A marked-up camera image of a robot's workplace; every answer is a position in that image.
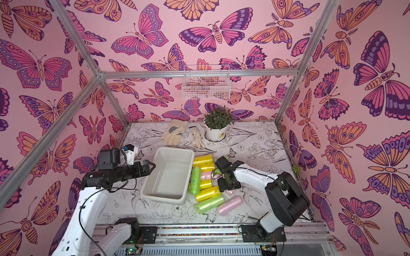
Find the pink bag roll bottom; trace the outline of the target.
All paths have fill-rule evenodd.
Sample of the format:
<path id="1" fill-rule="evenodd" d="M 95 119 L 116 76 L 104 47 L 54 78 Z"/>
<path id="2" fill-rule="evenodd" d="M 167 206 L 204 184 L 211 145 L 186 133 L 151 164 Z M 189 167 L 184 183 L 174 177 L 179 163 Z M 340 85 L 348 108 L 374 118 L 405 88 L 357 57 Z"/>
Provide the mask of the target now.
<path id="1" fill-rule="evenodd" d="M 242 205 L 242 199 L 240 196 L 235 196 L 223 203 L 217 208 L 217 212 L 221 216 L 226 216 L 228 213 Z"/>

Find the green bag roll bottom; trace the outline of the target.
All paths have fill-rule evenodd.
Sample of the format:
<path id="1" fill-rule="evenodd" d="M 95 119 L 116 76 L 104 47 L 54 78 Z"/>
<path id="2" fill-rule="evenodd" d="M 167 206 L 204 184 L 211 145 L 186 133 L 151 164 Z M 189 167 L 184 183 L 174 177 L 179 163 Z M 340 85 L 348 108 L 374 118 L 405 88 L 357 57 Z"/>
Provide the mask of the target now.
<path id="1" fill-rule="evenodd" d="M 196 204 L 194 208 L 198 214 L 203 214 L 211 209 L 219 207 L 224 203 L 224 201 L 224 197 L 222 195 L 218 195 Z"/>

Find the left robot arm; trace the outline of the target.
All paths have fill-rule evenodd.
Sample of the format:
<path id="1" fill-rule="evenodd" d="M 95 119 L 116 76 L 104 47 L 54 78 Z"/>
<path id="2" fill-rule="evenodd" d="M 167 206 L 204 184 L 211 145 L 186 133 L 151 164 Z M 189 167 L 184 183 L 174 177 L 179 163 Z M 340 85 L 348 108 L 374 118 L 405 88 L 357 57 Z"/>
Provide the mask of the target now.
<path id="1" fill-rule="evenodd" d="M 149 176 L 156 165 L 148 160 L 134 160 L 134 146 L 101 150 L 94 169 L 82 179 L 79 199 L 54 256 L 113 256 L 124 242 L 139 239 L 137 218 L 119 219 L 105 237 L 92 238 L 97 219 L 109 194 L 126 190 L 129 180 Z"/>

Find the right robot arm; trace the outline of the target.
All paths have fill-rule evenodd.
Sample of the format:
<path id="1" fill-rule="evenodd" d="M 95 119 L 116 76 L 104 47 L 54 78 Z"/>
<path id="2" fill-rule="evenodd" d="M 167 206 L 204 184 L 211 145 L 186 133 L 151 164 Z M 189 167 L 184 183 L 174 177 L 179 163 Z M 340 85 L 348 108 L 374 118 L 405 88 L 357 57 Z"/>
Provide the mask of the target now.
<path id="1" fill-rule="evenodd" d="M 242 161 L 232 163 L 224 156 L 215 165 L 221 172 L 217 177 L 221 192 L 251 186 L 266 193 L 271 210 L 258 220 L 253 231 L 245 231 L 246 235 L 267 240 L 279 228 L 292 226 L 309 209 L 310 201 L 306 193 L 288 172 L 271 174 Z"/>

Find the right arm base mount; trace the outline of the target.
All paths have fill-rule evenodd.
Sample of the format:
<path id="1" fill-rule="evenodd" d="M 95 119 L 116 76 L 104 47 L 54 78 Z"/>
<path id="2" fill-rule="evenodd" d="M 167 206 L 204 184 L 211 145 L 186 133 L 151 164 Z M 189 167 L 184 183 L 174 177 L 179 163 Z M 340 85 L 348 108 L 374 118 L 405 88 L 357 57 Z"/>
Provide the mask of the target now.
<path id="1" fill-rule="evenodd" d="M 287 238 L 283 227 L 277 228 L 273 232 L 265 231 L 259 225 L 240 225 L 238 227 L 242 239 L 246 243 L 271 243 L 271 242 L 286 242 Z"/>

